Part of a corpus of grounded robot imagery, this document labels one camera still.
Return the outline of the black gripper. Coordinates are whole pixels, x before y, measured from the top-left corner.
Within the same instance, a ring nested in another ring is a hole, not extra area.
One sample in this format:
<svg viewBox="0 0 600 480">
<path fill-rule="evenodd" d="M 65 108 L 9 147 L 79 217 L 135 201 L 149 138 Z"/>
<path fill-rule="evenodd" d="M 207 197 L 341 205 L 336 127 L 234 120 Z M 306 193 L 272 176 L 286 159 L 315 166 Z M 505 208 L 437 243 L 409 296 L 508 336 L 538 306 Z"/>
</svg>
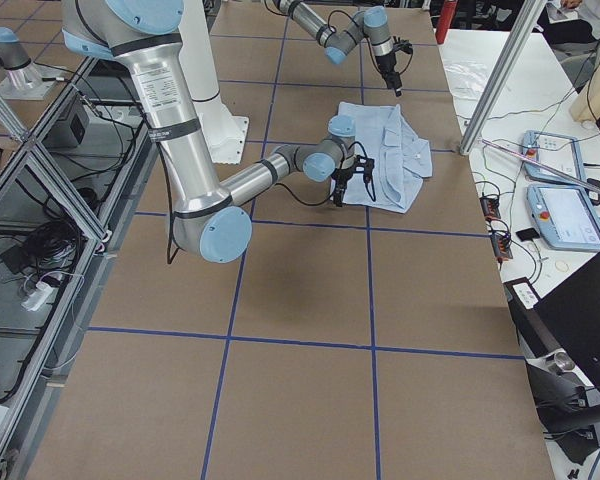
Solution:
<svg viewBox="0 0 600 480">
<path fill-rule="evenodd" d="M 356 173 L 356 167 L 350 166 L 344 169 L 335 169 L 331 174 L 331 179 L 335 182 L 333 187 L 332 201 L 335 206 L 344 204 L 344 196 L 348 182 Z"/>
<path fill-rule="evenodd" d="M 380 73 L 387 87 L 393 88 L 395 96 L 403 93 L 400 73 L 396 70 L 396 55 L 393 51 L 384 55 L 374 56 L 377 70 Z"/>
</svg>

